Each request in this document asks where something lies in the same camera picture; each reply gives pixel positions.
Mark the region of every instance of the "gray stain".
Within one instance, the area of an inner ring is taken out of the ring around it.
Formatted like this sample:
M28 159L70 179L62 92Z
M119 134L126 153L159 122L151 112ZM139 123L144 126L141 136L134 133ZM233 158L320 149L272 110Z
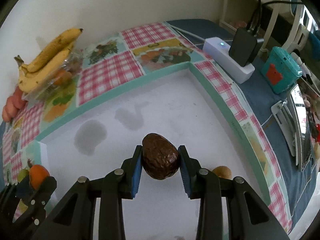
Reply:
M129 112L127 109L119 108L116 110L115 119L122 123L127 129L137 131L144 123L141 109L148 104L149 102L135 104L134 113Z
M107 129L98 120L85 122L76 133L74 145L84 155L91 156L95 148L107 138Z

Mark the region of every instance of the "green fruit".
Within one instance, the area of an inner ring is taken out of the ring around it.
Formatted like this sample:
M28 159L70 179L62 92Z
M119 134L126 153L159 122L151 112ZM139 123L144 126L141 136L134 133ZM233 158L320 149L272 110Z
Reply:
M20 183L26 176L29 176L28 170L22 169L21 171L19 171L18 177L17 177L18 182Z

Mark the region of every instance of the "black cable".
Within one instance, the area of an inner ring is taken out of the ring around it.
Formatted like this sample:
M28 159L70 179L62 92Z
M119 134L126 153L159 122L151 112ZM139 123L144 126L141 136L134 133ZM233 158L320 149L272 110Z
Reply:
M258 0L258 8L259 8L259 16L258 16L258 23L255 26L253 30L253 35L257 35L259 28L260 28L260 23L261 23L261 18L262 18L262 3L261 0Z
M274 1L270 1L270 2L265 2L263 3L262 5L265 6L265 5L268 5L268 4L274 4L274 3L284 3L284 4L304 4L303 2L291 2L291 1L280 1L280 0L274 0ZM252 27L252 23L253 23L253 19L254 19L254 16L257 14L257 11L259 9L259 7L256 7L253 14L251 15L251 18L247 24L247 30L250 30L251 27Z

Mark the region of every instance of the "container lid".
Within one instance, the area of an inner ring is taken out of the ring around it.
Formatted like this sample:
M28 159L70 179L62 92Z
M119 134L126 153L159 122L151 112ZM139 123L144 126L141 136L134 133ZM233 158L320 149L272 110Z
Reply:
M296 76L302 76L302 70L298 63L293 59L293 57L284 49L280 47L273 47L272 51L276 53L285 63L285 65L290 69L290 71Z

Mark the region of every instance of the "black charger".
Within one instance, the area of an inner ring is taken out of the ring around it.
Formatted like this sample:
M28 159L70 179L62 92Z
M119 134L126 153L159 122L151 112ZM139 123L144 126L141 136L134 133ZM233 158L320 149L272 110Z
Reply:
M257 39L246 28L238 28L229 49L229 56L244 67L253 62L263 41L263 38Z

